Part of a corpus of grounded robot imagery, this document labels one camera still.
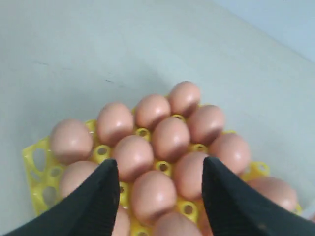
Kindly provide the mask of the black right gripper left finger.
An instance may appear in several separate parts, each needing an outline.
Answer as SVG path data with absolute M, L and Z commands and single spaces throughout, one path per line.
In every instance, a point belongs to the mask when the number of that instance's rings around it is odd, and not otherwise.
M 120 199 L 117 162 L 103 161 L 70 195 L 9 236 L 110 236 Z

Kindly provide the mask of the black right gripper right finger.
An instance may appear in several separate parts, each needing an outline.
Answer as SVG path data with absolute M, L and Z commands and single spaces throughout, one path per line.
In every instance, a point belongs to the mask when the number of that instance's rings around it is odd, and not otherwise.
M 215 236 L 313 236 L 314 222 L 276 205 L 215 157 L 203 161 L 202 199 Z

